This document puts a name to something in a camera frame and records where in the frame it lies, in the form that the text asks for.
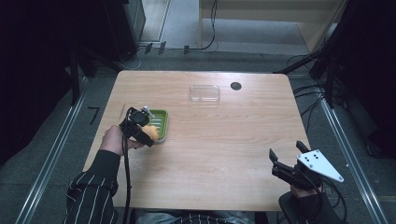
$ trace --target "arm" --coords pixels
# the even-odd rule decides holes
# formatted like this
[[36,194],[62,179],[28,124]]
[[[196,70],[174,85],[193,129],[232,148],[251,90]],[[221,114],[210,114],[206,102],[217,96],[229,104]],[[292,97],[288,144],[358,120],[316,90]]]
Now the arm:
[[[128,140],[128,148],[142,147]],[[117,172],[122,156],[122,132],[112,126],[105,132],[92,166],[78,175],[67,191],[64,223],[116,223],[112,196],[117,192]]]

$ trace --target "person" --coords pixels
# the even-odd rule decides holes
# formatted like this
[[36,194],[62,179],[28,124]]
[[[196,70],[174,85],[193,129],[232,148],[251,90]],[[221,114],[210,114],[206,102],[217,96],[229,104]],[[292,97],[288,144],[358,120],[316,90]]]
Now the person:
[[[128,149],[143,145],[128,139]],[[117,223],[119,215],[114,209],[112,197],[118,189],[117,172],[122,157],[122,131],[119,126],[111,126],[103,136],[100,149],[91,167],[80,173],[69,184],[66,195],[64,223]],[[317,199],[315,190],[305,191],[290,187],[291,193],[299,200],[302,211],[312,214]],[[315,223],[340,223],[329,203],[322,206]],[[136,223],[254,223],[254,216],[244,212],[208,212],[177,210],[136,210]]]

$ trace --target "black cabinet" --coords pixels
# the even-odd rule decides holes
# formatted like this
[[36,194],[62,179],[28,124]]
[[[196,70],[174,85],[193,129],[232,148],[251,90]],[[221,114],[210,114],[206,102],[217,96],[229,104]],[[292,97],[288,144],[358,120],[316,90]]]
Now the black cabinet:
[[70,90],[71,47],[109,61],[135,54],[141,0],[21,0],[0,7],[0,164],[26,147]]
[[363,2],[336,46],[338,78],[359,101],[350,110],[373,153],[396,159],[396,4]]

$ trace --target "black striped sleeve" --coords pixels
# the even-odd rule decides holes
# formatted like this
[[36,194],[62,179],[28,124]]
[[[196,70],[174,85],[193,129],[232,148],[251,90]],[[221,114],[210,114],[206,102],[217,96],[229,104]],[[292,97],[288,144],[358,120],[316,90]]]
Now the black striped sleeve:
[[117,192],[120,156],[99,150],[91,168],[78,175],[67,190],[64,223],[116,223],[112,196]]

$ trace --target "yellow object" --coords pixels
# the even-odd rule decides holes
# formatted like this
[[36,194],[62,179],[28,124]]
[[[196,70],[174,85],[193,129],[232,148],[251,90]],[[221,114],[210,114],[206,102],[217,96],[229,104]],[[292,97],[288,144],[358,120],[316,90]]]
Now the yellow object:
[[153,141],[157,141],[160,138],[157,132],[157,127],[154,125],[146,125],[142,128],[142,131],[146,133]]

